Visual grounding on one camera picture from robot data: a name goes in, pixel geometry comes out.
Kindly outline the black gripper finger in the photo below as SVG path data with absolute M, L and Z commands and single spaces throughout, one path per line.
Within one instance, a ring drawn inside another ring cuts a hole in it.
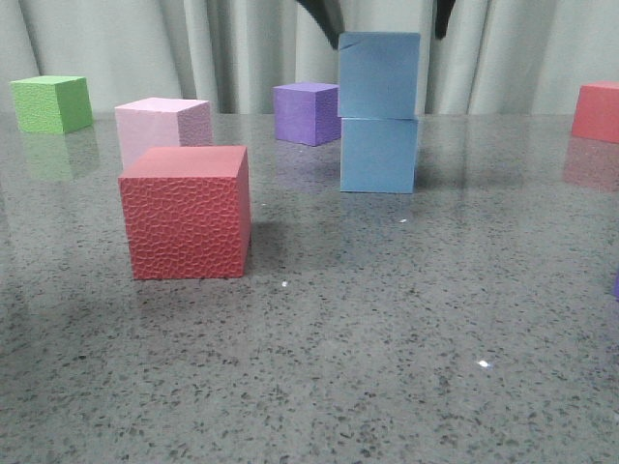
M 455 4 L 456 0 L 435 1 L 434 37 L 436 40 L 443 40 L 446 37 Z
M 345 31 L 340 2 L 337 0 L 297 0 L 314 19 L 332 49 L 339 46 L 339 36 Z

